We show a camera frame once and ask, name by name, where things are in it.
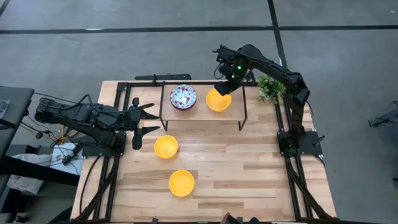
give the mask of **yellow bowl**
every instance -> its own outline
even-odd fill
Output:
[[[178,151],[178,142],[171,135],[159,137],[155,142],[155,153],[163,159],[171,158]]]
[[[170,176],[169,189],[175,196],[187,196],[192,192],[194,186],[195,179],[186,170],[177,170]]]
[[[206,95],[206,104],[213,111],[222,112],[231,104],[231,95],[221,96],[216,89],[210,90]]]

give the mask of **butcher block tabletop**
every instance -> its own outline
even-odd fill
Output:
[[[194,85],[198,81],[181,82]],[[114,105],[118,82],[103,82],[99,103]],[[161,91],[162,88],[156,86],[133,87],[129,101],[139,97],[140,105],[154,103],[155,106],[146,111],[159,115]],[[277,142],[279,127],[275,106],[259,101],[258,87],[246,86],[245,91],[248,120],[242,131],[235,121],[173,121],[169,123],[167,132],[160,128],[145,135],[141,150],[132,149],[132,133],[127,132],[111,221],[150,222],[152,218],[158,218],[160,222],[219,222],[226,212],[234,217],[243,217],[244,221],[252,217],[260,221],[295,220],[285,161]],[[283,103],[280,109],[287,129]],[[308,107],[305,108],[303,125],[308,130],[314,128]],[[142,120],[140,127],[143,126],[162,127],[159,120]],[[174,136],[179,145],[178,153],[171,159],[161,159],[154,152],[156,139],[165,134]],[[81,190],[94,160],[95,157],[89,157],[84,161],[71,218],[79,215]],[[103,158],[99,159],[88,178],[82,209],[97,192],[102,163]],[[309,155],[302,156],[302,163],[309,191],[327,213],[335,216],[323,164]],[[169,190],[170,175],[180,169],[188,170],[195,179],[195,188],[186,197],[176,197]],[[304,217],[302,194],[298,188],[297,192],[301,216]],[[108,191],[103,196],[100,218],[105,216],[107,200]]]

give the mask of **potted plant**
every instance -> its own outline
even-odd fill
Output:
[[[285,91],[283,84],[268,76],[261,75],[258,84],[260,87],[260,100],[263,102],[269,100],[277,104],[277,99]]]

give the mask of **gray floor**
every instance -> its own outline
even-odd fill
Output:
[[[280,26],[398,24],[394,0],[274,2]],[[238,25],[271,25],[267,1],[11,0],[0,17],[3,30]],[[398,176],[398,127],[371,129],[368,119],[395,108],[391,102],[398,100],[398,30],[281,35],[289,67],[312,91],[315,126],[326,135],[322,148],[338,216],[396,223],[398,189],[391,179]],[[279,60],[272,31],[0,35],[0,77],[3,85],[70,100],[89,93],[96,100],[103,80],[153,73],[213,78],[211,51],[246,43]],[[32,113],[37,103],[35,96]],[[23,129],[13,143],[49,144]],[[43,199],[28,212],[42,223],[71,204],[67,198]]]

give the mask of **red and white bowl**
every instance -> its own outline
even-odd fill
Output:
[[[177,85],[170,93],[170,102],[178,110],[187,110],[197,102],[197,93],[190,85]]]

